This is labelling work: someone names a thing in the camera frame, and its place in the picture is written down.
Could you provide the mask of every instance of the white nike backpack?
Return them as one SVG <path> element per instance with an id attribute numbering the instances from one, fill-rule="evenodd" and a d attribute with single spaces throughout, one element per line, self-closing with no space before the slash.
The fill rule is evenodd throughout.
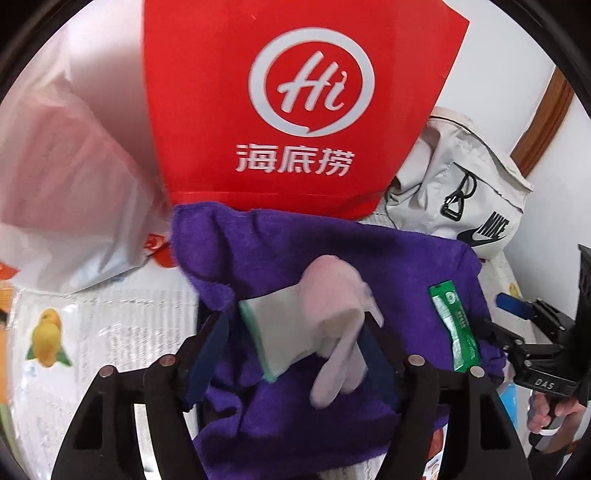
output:
<path id="1" fill-rule="evenodd" d="M 435 108 L 386 196 L 396 228 L 456 238 L 497 256 L 521 220 L 532 185 L 472 121 Z"/>

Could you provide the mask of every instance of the chinese characters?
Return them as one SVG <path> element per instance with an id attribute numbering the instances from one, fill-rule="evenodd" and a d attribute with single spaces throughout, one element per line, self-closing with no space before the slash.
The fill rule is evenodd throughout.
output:
<path id="1" fill-rule="evenodd" d="M 331 176 L 336 174 L 343 177 L 353 163 L 354 153 L 343 150 L 324 148 L 319 153 L 318 148 L 300 145 L 283 148 L 281 164 L 277 168 L 277 145 L 237 145 L 238 166 L 236 171 L 263 170 L 271 173 L 312 173 Z"/>

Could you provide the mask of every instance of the red paper bag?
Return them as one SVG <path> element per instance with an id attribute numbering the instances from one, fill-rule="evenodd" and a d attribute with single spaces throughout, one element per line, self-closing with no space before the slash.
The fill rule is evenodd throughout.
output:
<path id="1" fill-rule="evenodd" d="M 171 201 L 370 214 L 466 29 L 441 0 L 146 0 L 148 104 Z"/>

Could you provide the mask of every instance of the nike swoosh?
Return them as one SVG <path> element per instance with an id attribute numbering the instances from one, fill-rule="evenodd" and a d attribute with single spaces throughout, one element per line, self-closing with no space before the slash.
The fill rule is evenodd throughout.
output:
<path id="1" fill-rule="evenodd" d="M 488 245 L 491 244 L 493 242 L 498 242 L 500 240 L 503 240 L 505 237 L 502 236 L 501 238 L 491 238 L 491 239 L 487 239 L 487 240 L 474 240 L 473 235 L 480 229 L 480 227 L 478 228 L 472 228 L 470 230 L 466 230 L 464 232 L 460 232 L 459 234 L 457 234 L 457 239 L 464 242 L 465 244 L 470 245 L 472 248 L 474 247 L 479 247 L 481 245 Z"/>

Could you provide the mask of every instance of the purple towel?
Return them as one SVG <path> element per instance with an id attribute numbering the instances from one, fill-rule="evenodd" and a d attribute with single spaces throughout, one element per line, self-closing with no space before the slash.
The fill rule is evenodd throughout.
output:
<path id="1" fill-rule="evenodd" d="M 178 264 L 212 310 L 300 281 L 321 255 L 337 255 L 369 284 L 409 353 L 452 369 L 449 333 L 428 288 L 453 280 L 468 317 L 489 316 L 477 275 L 480 261 L 464 243 L 348 220 L 253 210 L 219 203 L 177 206 L 172 243 Z M 505 356 L 480 342 L 483 367 L 502 376 Z M 305 358 L 268 384 L 254 346 L 236 321 L 207 400 L 221 417 L 194 443 L 210 480 L 281 480 L 384 453 L 398 416 L 363 382 L 324 410 L 310 389 L 324 360 Z"/>

